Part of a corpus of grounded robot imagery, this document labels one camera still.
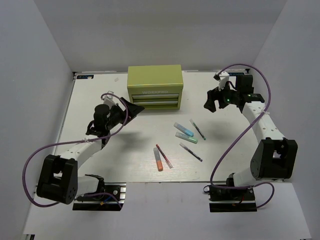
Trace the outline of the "blue highlighter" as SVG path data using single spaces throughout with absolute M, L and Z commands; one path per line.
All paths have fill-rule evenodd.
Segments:
M 182 126 L 181 124 L 175 122 L 173 125 L 176 129 L 178 129 L 179 131 L 181 131 L 183 134 L 189 136 L 189 137 L 193 137 L 194 133 L 192 131 L 190 131 L 189 129 L 185 128 L 184 126 Z

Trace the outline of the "orange highlighter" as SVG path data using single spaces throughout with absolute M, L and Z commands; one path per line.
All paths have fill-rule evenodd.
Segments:
M 161 160 L 161 157 L 160 157 L 160 152 L 158 150 L 157 147 L 155 147 L 153 149 L 153 153 L 154 153 L 154 157 L 155 157 L 155 162 L 156 162 L 156 166 L 157 166 L 157 170 L 159 172 L 163 171 L 163 164 L 162 164 L 162 160 Z

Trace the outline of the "green highlighter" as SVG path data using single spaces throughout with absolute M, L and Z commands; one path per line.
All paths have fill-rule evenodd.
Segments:
M 198 140 L 196 138 L 194 138 L 192 136 L 188 136 L 188 135 L 186 135 L 184 133 L 181 133 L 181 132 L 176 132 L 175 136 L 177 138 L 180 138 L 182 140 L 188 141 L 188 142 L 193 143 L 193 144 L 197 144 L 198 143 Z

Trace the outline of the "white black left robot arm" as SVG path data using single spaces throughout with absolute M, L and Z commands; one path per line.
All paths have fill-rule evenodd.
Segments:
M 83 140 L 59 155 L 49 154 L 44 159 L 36 188 L 38 197 L 68 205 L 79 196 L 90 195 L 96 200 L 105 196 L 104 179 L 95 174 L 79 176 L 78 169 L 106 146 L 114 127 L 124 127 L 145 109 L 123 97 L 119 100 L 125 109 L 108 98 L 94 108 L 86 135 L 96 136 L 97 140 Z

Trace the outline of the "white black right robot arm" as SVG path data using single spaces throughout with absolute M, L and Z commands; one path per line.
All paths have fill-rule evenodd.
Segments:
M 286 138 L 276 127 L 267 113 L 268 105 L 261 94 L 254 92 L 253 76 L 238 75 L 235 88 L 229 86 L 230 75 L 223 71 L 215 74 L 218 86 L 207 92 L 204 108 L 214 113 L 235 105 L 250 123 L 257 139 L 257 149 L 248 168 L 232 173 L 223 186 L 226 195 L 236 200 L 243 195 L 244 189 L 258 185 L 260 181 L 290 179 L 293 174 L 298 144 Z

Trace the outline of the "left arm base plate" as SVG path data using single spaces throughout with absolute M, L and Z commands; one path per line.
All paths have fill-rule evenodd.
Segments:
M 126 198 L 126 183 L 105 183 L 97 196 L 82 195 L 73 202 L 73 211 L 119 212 Z

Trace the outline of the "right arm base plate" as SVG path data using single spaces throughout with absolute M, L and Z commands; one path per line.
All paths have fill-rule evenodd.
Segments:
M 203 192 L 209 196 L 211 213 L 256 212 L 256 198 L 252 189 L 221 189 L 206 185 Z

